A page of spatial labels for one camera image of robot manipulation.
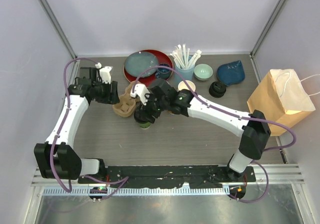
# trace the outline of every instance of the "white bracket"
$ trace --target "white bracket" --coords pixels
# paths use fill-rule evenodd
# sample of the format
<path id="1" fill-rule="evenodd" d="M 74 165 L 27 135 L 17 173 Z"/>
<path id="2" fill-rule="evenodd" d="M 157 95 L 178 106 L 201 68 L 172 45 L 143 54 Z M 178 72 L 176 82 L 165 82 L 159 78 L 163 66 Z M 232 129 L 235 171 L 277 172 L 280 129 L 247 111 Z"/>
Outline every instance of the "white bracket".
<path id="1" fill-rule="evenodd" d="M 144 84 L 138 83 L 135 85 L 134 90 L 132 89 L 130 92 L 130 96 L 132 98 L 136 98 L 137 96 L 140 98 L 140 101 L 143 105 L 147 104 L 146 94 L 150 93 L 147 87 Z"/>
<path id="2" fill-rule="evenodd" d="M 112 67 L 110 67 L 110 66 L 106 66 L 106 67 L 99 69 L 102 83 L 106 83 L 106 84 L 111 83 L 111 70 L 112 70 Z"/>

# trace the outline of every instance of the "red plate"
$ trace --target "red plate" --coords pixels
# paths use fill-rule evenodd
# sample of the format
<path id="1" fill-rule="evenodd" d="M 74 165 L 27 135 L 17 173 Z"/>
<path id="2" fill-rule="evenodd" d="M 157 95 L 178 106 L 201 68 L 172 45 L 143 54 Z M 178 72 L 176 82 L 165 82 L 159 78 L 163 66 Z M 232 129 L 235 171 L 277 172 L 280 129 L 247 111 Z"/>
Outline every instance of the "red plate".
<path id="1" fill-rule="evenodd" d="M 171 68 L 173 68 L 171 59 L 167 55 L 165 55 L 164 53 L 162 53 L 160 51 L 157 51 L 157 50 L 152 50 L 152 49 L 147 49 L 147 50 L 144 50 L 144 51 L 152 53 L 153 55 L 155 55 L 156 58 L 158 59 L 159 64 L 166 63 Z M 135 81 L 136 77 L 133 77 L 130 74 L 128 74 L 127 71 L 125 70 L 125 66 L 123 66 L 123 70 L 124 70 L 123 71 L 124 76 L 129 82 Z M 155 79 L 156 79 L 156 72 L 154 74 L 150 75 L 149 77 L 140 78 L 139 82 L 145 84 L 148 87 L 152 83 L 152 81 L 154 81 Z"/>

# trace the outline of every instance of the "paper bag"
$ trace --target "paper bag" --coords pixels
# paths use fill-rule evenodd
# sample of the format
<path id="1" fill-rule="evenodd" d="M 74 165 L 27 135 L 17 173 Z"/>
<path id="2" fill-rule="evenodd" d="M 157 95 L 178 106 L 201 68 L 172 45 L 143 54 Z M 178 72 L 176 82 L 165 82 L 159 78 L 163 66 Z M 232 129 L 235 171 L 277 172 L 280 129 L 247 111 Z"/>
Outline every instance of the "paper bag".
<path id="1" fill-rule="evenodd" d="M 259 110 L 267 120 L 290 128 L 315 111 L 314 104 L 293 69 L 271 69 L 247 104 L 251 113 Z M 271 136 L 279 136 L 286 131 L 276 125 L 269 124 L 269 127 Z"/>

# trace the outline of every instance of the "small bowl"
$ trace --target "small bowl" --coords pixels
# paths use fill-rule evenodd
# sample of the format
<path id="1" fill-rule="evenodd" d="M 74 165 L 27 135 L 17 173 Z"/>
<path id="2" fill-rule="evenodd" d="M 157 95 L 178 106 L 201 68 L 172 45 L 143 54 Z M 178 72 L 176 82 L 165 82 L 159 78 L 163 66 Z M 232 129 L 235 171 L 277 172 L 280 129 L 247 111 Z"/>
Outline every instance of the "small bowl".
<path id="1" fill-rule="evenodd" d="M 190 86 L 190 88 L 193 90 L 193 92 L 196 90 L 196 85 L 194 83 L 192 83 L 190 80 L 186 80 L 186 82 L 188 83 L 188 85 Z M 178 85 L 178 91 L 181 91 L 183 89 L 188 89 L 188 87 L 186 86 L 185 82 L 181 81 Z"/>
<path id="2" fill-rule="evenodd" d="M 207 65 L 207 64 L 198 64 L 194 68 L 194 75 L 198 80 L 206 81 L 211 78 L 211 76 L 214 74 L 213 69 Z"/>
<path id="3" fill-rule="evenodd" d="M 166 63 L 161 63 L 159 64 L 159 66 L 165 66 L 165 67 L 170 67 L 168 64 Z M 156 78 L 163 78 L 163 79 L 167 79 L 171 76 L 171 70 L 166 69 L 166 68 L 158 68 L 157 69 L 157 74 L 155 74 Z"/>

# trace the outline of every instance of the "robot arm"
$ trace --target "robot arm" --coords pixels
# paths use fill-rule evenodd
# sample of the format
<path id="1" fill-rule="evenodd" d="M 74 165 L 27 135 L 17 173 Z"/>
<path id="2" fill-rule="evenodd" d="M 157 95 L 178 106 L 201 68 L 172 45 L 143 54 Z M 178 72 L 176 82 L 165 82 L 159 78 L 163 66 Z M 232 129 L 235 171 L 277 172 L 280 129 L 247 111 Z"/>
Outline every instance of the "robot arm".
<path id="1" fill-rule="evenodd" d="M 80 159 L 73 147 L 80 120 L 92 100 L 105 104 L 119 103 L 118 83 L 111 82 L 111 69 L 111 67 L 102 68 L 101 64 L 97 64 L 96 68 L 83 67 L 80 69 L 80 75 L 76 78 L 75 84 L 68 87 L 69 108 L 66 97 L 63 110 L 52 133 L 45 143 L 38 143 L 34 148 L 34 155 L 43 178 L 54 178 L 50 167 L 49 153 L 62 122 L 64 125 L 59 132 L 53 158 L 59 177 L 75 180 L 79 176 L 97 174 L 99 171 L 105 170 L 103 160 Z M 65 119 L 65 113 L 68 109 L 68 116 Z"/>
<path id="2" fill-rule="evenodd" d="M 169 110 L 174 114 L 206 120 L 241 137 L 239 149 L 228 163 L 228 176 L 232 180 L 241 177 L 252 160 L 259 160 L 261 158 L 270 136 L 267 124 L 238 119 L 212 109 L 209 105 L 241 117 L 265 119 L 262 112 L 255 110 L 254 113 L 250 114 L 248 112 L 232 110 L 199 96 L 201 100 L 208 104 L 204 105 L 189 90 L 177 92 L 163 79 L 155 80 L 148 89 L 143 84 L 137 84 L 130 95 L 132 97 L 140 97 L 142 105 L 136 112 L 138 112 L 140 117 L 145 118 L 151 123 L 154 123 L 155 118 L 159 117 L 161 111 Z"/>

